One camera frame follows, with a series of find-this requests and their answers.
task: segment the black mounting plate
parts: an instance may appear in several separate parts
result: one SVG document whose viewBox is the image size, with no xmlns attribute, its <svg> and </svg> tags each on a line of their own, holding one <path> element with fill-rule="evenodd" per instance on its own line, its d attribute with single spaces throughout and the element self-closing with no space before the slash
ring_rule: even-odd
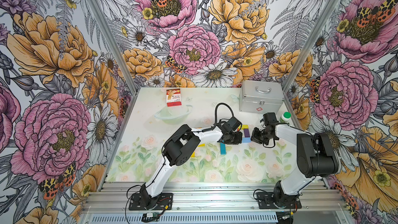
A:
<svg viewBox="0 0 398 224">
<path fill-rule="evenodd" d="M 272 198 L 273 192 L 257 192 L 257 202 L 259 209 L 299 209 L 301 208 L 301 202 L 298 198 L 292 199 L 292 201 L 283 202 L 284 206 L 277 207 L 273 203 Z"/>
<path fill-rule="evenodd" d="M 160 211 L 163 211 L 163 209 L 166 208 L 166 206 L 168 206 L 166 210 L 171 210 L 172 204 L 173 204 L 173 193 L 161 193 L 154 200 L 156 200 L 157 202 L 159 200 L 162 200 L 162 201 L 160 202 L 160 204 L 156 204 L 154 208 L 146 209 L 146 207 L 140 203 L 140 193 L 135 193 L 131 197 L 130 204 L 129 204 L 129 210 L 131 210 L 131 211 L 133 211 L 133 210 L 160 210 Z"/>
</svg>

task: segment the pink peony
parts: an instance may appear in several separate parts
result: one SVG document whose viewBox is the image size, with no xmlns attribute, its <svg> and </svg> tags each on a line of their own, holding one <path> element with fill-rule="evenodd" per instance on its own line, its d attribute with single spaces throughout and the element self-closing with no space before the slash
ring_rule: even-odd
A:
<svg viewBox="0 0 398 224">
<path fill-rule="evenodd" d="M 69 94 L 34 103 L 15 126 L 19 150 L 12 155 L 11 171 L 42 182 L 58 178 L 72 163 L 80 169 L 88 158 L 84 147 L 90 121 L 87 108 Z"/>
<path fill-rule="evenodd" d="M 354 130 L 376 109 L 379 95 L 372 85 L 369 68 L 358 61 L 332 62 L 321 75 L 320 102 L 315 103 L 315 112 L 319 117 L 326 115 L 339 122 L 343 130 Z"/>
<path fill-rule="evenodd" d="M 197 10 L 197 0 L 172 0 L 165 7 L 152 4 L 151 0 L 135 0 L 137 9 L 143 11 L 148 8 L 152 16 L 148 17 L 150 27 L 154 31 L 168 32 L 176 30 L 193 22 Z"/>
<path fill-rule="evenodd" d="M 189 75 L 197 74 L 209 64 L 216 64 L 220 59 L 220 45 L 213 32 L 207 32 L 196 25 L 185 26 L 178 31 L 176 36 L 168 39 L 170 56 L 178 64 L 187 67 L 185 71 Z"/>
<path fill-rule="evenodd" d="M 12 92 L 0 83 L 0 153 L 12 136 L 12 123 L 21 113 L 19 101 Z"/>
<path fill-rule="evenodd" d="M 373 9 L 385 0 L 352 0 L 346 12 L 339 16 L 340 24 L 333 39 L 333 47 L 339 54 L 365 63 L 375 62 L 398 44 L 398 12 L 385 22 L 357 26 L 359 8 Z"/>
</svg>

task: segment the floral table mat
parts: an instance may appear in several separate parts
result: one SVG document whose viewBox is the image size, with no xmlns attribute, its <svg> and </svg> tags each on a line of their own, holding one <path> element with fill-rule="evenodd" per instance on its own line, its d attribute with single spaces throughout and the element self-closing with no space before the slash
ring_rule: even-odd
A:
<svg viewBox="0 0 398 224">
<path fill-rule="evenodd" d="M 181 88 L 182 104 L 191 105 L 192 112 L 177 122 L 166 123 L 154 117 L 166 106 L 165 89 L 141 88 L 106 181 L 148 181 L 159 165 L 163 143 L 183 124 L 211 126 L 220 102 L 231 106 L 250 133 L 260 127 L 261 114 L 239 112 L 239 92 L 240 88 Z M 282 105 L 277 117 L 285 111 Z M 230 116 L 226 107 L 218 108 L 218 118 Z M 196 148 L 195 157 L 179 166 L 169 181 L 275 183 L 289 175 L 295 161 L 296 147 L 285 140 L 271 149 L 254 142 L 226 145 L 226 155 L 220 154 L 219 143 L 211 142 Z"/>
</svg>

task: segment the blue block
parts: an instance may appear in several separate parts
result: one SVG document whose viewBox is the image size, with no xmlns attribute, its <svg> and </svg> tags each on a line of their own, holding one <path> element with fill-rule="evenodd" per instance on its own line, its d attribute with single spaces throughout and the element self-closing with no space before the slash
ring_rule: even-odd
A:
<svg viewBox="0 0 398 224">
<path fill-rule="evenodd" d="M 222 155 L 226 155 L 226 149 L 225 149 L 225 144 L 224 143 L 220 143 L 220 153 Z"/>
<path fill-rule="evenodd" d="M 250 137 L 248 137 L 248 138 L 242 138 L 242 143 L 250 143 L 250 142 L 251 142 Z"/>
</svg>

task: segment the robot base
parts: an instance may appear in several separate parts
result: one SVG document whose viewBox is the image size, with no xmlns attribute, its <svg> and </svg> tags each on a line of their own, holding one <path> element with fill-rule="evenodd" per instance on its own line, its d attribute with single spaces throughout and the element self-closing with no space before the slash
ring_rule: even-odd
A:
<svg viewBox="0 0 398 224">
<path fill-rule="evenodd" d="M 281 206 L 276 206 L 274 203 L 273 192 L 258 192 L 257 202 L 259 209 L 299 209 L 301 208 L 301 203 L 299 198 L 286 199 L 281 202 Z"/>
<path fill-rule="evenodd" d="M 159 200 L 162 200 L 162 199 L 165 199 L 165 198 L 169 198 L 169 199 L 167 199 L 167 201 L 163 200 L 161 202 L 161 204 L 157 204 L 156 205 L 156 203 Z M 129 210 L 131 210 L 131 211 L 133 211 L 133 210 L 160 210 L 160 211 L 162 211 L 163 209 L 166 208 L 166 206 L 168 206 L 166 208 L 166 210 L 171 210 L 172 209 L 172 204 L 173 204 L 173 194 L 172 193 L 161 193 L 157 197 L 152 198 L 151 201 L 150 201 L 149 206 L 152 205 L 152 206 L 155 206 L 155 207 L 147 208 L 147 206 L 144 206 L 144 204 L 141 201 L 140 193 L 135 193 L 131 197 L 131 201 L 130 201 L 130 204 L 129 204 Z"/>
</svg>

